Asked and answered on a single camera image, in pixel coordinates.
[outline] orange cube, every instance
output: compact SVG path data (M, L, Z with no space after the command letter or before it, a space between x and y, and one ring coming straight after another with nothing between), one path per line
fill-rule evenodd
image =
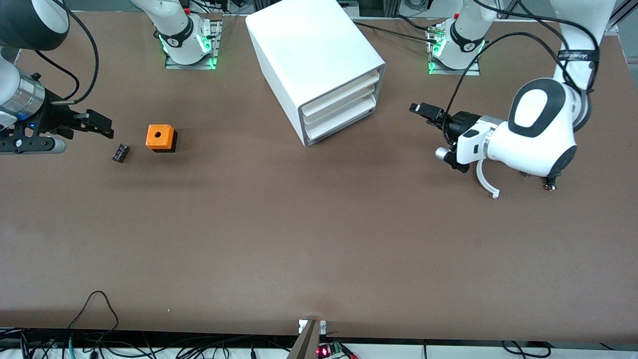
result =
M175 152L177 131L171 125L149 125L146 147L155 152Z

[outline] white box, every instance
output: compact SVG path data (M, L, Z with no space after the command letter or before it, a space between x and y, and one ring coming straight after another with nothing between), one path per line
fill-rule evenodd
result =
M282 0L246 17L259 65L304 146L371 114L385 62L335 0Z

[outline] brown table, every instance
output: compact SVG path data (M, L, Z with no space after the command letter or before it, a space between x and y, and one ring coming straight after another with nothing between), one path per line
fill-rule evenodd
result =
M376 112L303 148L244 19L202 72L164 70L144 14L80 16L101 66L77 109L112 118L116 139L78 133L62 155L0 159L1 326L66 327L102 289L130 330L294 334L316 317L344 337L638 343L638 96L616 37L559 190L490 163L492 200L435 159L441 133L408 112L446 105L457 81L427 74L420 42L363 29L387 62ZM515 29L551 39L525 22L489 36ZM84 33L51 56L88 84ZM19 66L71 89L33 53ZM505 117L553 69L536 43L505 40L453 110ZM152 123L176 127L177 153L144 146ZM110 159L120 143L125 164ZM78 325L112 318L95 300Z

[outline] brown tabletop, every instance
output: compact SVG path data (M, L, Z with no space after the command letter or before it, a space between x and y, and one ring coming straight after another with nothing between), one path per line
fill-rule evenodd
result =
M427 74L421 42L363 29L387 62L377 110L304 148L243 18L203 72L164 70L144 14L79 15L101 64L76 110L112 118L116 137L76 133L62 155L0 159L0 326L66 327L101 289L130 330L294 334L315 317L344 337L638 343L638 96L616 37L558 191L493 162L492 200L434 157L441 133L408 112L445 106L457 81ZM513 30L558 44L528 22L489 37ZM77 27L50 55L88 84ZM32 52L18 65L61 95L72 87ZM453 111L505 118L553 69L531 40L504 40ZM153 123L177 129L177 153L144 146ZM111 161L120 143L133 146L124 164ZM97 299L78 323L111 325Z

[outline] orange box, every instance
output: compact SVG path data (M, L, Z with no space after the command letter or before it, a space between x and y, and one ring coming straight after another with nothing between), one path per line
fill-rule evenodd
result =
M177 131L171 125L149 125L146 147L155 152L175 152Z

